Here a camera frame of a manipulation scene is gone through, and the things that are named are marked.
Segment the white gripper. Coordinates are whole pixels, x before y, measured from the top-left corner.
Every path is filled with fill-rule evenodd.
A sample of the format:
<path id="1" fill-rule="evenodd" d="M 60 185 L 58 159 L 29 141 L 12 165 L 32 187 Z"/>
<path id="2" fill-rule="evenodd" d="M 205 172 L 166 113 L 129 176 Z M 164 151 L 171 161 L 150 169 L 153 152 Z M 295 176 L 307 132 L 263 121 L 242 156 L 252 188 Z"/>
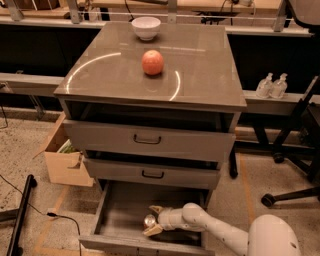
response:
<path id="1" fill-rule="evenodd" d="M 143 234 L 145 236 L 154 236 L 160 234 L 163 229 L 166 231 L 181 228 L 184 224 L 182 218 L 182 209 L 164 208 L 162 206 L 151 205 L 149 209 L 158 214 L 158 224 L 147 226 Z"/>

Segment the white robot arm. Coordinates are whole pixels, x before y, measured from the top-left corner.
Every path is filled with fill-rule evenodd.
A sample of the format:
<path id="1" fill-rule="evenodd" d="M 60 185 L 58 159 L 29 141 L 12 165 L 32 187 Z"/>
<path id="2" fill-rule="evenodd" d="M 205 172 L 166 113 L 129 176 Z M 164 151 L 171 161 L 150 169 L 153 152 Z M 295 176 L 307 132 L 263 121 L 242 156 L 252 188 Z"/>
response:
<path id="1" fill-rule="evenodd" d="M 212 217 L 195 203 L 177 209 L 152 205 L 150 209 L 158 216 L 149 214 L 144 219 L 143 234 L 148 237 L 175 229 L 207 231 L 238 256 L 301 256 L 293 229 L 274 215 L 256 218 L 245 232 Z"/>

